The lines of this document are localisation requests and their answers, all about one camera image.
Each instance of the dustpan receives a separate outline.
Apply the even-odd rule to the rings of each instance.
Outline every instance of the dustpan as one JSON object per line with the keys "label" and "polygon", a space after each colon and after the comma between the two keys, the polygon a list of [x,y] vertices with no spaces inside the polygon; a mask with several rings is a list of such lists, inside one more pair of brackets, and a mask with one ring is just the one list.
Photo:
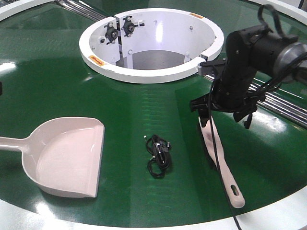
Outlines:
{"label": "dustpan", "polygon": [[63,197],[96,197],[104,125],[87,117],[60,117],[27,138],[0,137],[0,149],[21,151],[27,176],[43,191]]}

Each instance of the green table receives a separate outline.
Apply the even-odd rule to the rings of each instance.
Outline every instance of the green table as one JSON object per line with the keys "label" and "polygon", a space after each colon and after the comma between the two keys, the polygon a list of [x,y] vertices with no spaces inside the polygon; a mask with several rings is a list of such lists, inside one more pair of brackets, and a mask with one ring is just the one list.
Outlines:
{"label": "green table", "polygon": [[[259,24],[258,5],[239,0],[87,0],[114,15],[136,8],[173,8],[203,15],[232,31]],[[306,26],[281,15],[287,33],[307,43]],[[189,101],[211,82],[198,74],[164,84],[129,84],[101,76],[78,46],[93,21],[47,3],[0,22],[0,136],[24,138],[56,117],[85,116],[106,127],[97,198],[62,198],[42,192],[24,173],[21,155],[0,152],[0,199],[42,216],[115,227],[164,227],[231,216],[217,171],[197,129]],[[258,74],[259,79],[266,76]],[[281,96],[307,108],[307,89],[283,86]],[[276,202],[307,184],[307,130],[259,108],[250,130],[231,114],[214,113],[226,161],[245,197],[237,215]],[[172,144],[165,178],[147,171],[144,135]]]}

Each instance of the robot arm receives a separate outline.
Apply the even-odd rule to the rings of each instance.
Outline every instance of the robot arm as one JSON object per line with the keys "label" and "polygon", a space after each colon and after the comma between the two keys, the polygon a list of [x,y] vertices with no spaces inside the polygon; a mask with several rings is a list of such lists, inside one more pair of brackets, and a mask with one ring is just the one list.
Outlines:
{"label": "robot arm", "polygon": [[[264,8],[272,13],[277,33],[263,20]],[[236,122],[249,115],[249,128],[256,103],[265,100],[265,92],[276,90],[281,82],[306,83],[307,45],[298,42],[297,36],[283,33],[277,11],[271,5],[259,8],[258,19],[261,25],[229,34],[225,43],[227,60],[201,63],[205,74],[215,74],[212,92],[190,101],[191,110],[199,111],[203,127],[209,119],[208,102],[211,110],[234,113]],[[251,91],[248,88],[257,71],[272,79]]]}

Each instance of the black cable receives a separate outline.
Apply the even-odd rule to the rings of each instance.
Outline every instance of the black cable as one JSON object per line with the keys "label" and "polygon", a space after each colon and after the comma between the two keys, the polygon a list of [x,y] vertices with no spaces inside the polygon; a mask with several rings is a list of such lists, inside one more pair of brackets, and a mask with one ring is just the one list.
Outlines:
{"label": "black cable", "polygon": [[214,130],[213,130],[213,123],[212,123],[212,117],[211,117],[211,95],[212,95],[212,90],[213,90],[213,86],[214,86],[214,81],[213,80],[213,83],[211,85],[211,88],[210,88],[210,91],[209,91],[209,97],[208,97],[208,114],[209,114],[209,122],[210,122],[210,128],[211,128],[211,134],[212,134],[212,141],[213,141],[213,148],[214,148],[214,156],[215,156],[215,161],[216,161],[216,168],[217,168],[217,171],[218,171],[218,174],[220,176],[220,180],[221,180],[221,183],[222,183],[222,187],[223,187],[223,190],[224,190],[224,194],[226,196],[226,199],[227,199],[227,202],[228,202],[228,206],[230,208],[230,211],[231,211],[231,215],[236,223],[236,227],[238,228],[238,230],[242,230],[241,229],[241,226],[236,218],[236,215],[232,209],[232,205],[231,205],[231,202],[230,202],[230,198],[227,194],[227,191],[226,191],[226,187],[225,187],[225,184],[224,184],[224,180],[223,180],[223,177],[222,177],[222,173],[221,173],[221,167],[220,167],[220,163],[219,163],[219,158],[218,158],[218,155],[217,155],[217,149],[216,149],[216,140],[215,140],[215,135],[214,135]]}
{"label": "black cable", "polygon": [[[147,169],[154,178],[164,177],[167,168],[171,165],[170,143],[158,135],[153,135],[146,141],[146,149],[153,156],[147,163]],[[156,163],[160,173],[153,171],[152,164]]]}
{"label": "black cable", "polygon": [[299,5],[298,5],[298,8],[301,9],[302,6],[303,6],[303,4],[304,4],[304,0],[301,0],[300,3],[299,3]]}

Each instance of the orange label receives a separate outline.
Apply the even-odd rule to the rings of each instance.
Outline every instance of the orange label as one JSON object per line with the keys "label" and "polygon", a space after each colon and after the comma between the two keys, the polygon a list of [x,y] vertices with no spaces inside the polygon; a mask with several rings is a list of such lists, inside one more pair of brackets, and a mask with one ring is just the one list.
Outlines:
{"label": "orange label", "polygon": [[202,17],[202,16],[200,16],[198,14],[195,14],[195,13],[189,13],[189,15],[192,15],[192,16],[197,17],[199,19],[203,19],[204,18],[204,17]]}
{"label": "orange label", "polygon": [[95,62],[97,65],[99,66],[104,66],[106,63],[103,62],[102,60],[100,60],[99,58],[97,58],[96,56],[94,55],[90,55],[89,57],[91,60],[93,60],[93,62]]}

